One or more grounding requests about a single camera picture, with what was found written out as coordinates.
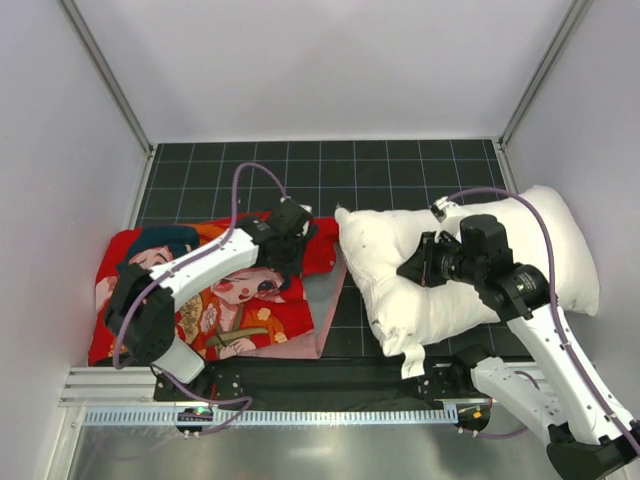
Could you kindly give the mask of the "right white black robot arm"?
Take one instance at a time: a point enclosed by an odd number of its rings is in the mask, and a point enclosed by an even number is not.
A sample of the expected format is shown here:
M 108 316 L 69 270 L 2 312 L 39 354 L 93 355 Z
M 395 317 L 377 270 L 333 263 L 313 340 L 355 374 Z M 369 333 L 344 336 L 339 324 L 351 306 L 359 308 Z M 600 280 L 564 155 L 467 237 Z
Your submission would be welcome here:
M 589 363 L 558 304 L 551 277 L 517 263 L 492 215 L 461 220 L 460 235 L 424 232 L 400 276 L 422 287 L 473 286 L 526 347 L 554 395 L 545 396 L 480 346 L 454 355 L 450 383 L 501 403 L 532 433 L 563 479 L 602 479 L 639 457 L 639 422 Z

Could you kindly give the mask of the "white pillow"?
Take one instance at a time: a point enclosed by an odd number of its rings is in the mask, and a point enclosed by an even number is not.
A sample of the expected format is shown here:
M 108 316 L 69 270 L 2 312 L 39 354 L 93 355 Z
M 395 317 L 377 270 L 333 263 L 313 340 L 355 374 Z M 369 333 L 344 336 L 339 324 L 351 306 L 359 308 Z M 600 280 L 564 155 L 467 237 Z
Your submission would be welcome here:
M 422 233 L 444 226 L 458 234 L 460 219 L 469 215 L 495 216 L 506 228 L 515 261 L 533 265 L 543 274 L 553 272 L 564 310 L 597 314 L 600 284 L 596 266 L 563 198 L 544 186 L 534 186 L 521 196 L 526 205 L 507 198 L 450 206 L 443 223 L 428 210 L 336 209 L 339 244 L 363 297 L 371 330 L 385 356 L 404 356 L 403 377 L 417 374 L 419 346 L 499 320 L 470 285 L 448 282 L 426 288 L 396 273 L 416 252 Z

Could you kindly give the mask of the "red cartoon print pillowcase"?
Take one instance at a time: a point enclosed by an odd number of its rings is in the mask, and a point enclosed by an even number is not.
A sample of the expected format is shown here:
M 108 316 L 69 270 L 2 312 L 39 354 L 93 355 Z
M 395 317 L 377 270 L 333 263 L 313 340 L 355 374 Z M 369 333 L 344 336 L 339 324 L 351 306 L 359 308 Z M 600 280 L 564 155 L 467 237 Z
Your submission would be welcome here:
M 220 237 L 230 221 L 150 225 L 125 230 L 110 241 L 95 282 L 96 326 L 88 352 L 89 366 L 111 363 L 118 348 L 104 317 L 121 271 L 130 264 L 143 268 L 175 260 Z M 313 332 L 304 279 L 330 273 L 337 260 L 337 222 L 320 217 L 303 257 L 301 275 L 266 267 L 234 272 L 191 297 L 175 316 L 176 334 L 208 361 L 253 350 L 271 349 Z

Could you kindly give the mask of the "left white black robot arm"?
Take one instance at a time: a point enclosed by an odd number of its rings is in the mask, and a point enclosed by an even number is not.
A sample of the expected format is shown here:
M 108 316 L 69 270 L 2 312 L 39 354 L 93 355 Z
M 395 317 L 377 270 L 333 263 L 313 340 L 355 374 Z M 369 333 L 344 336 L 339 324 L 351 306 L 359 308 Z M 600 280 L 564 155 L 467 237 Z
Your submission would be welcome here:
M 147 269 L 127 266 L 104 318 L 116 336 L 114 355 L 125 347 L 131 359 L 177 381 L 188 399 L 203 399 L 212 378 L 204 359 L 174 332 L 175 313 L 201 290 L 241 269 L 268 267 L 299 275 L 312 231 L 312 208 L 284 197 L 265 219 L 233 219 L 219 239 L 182 257 Z

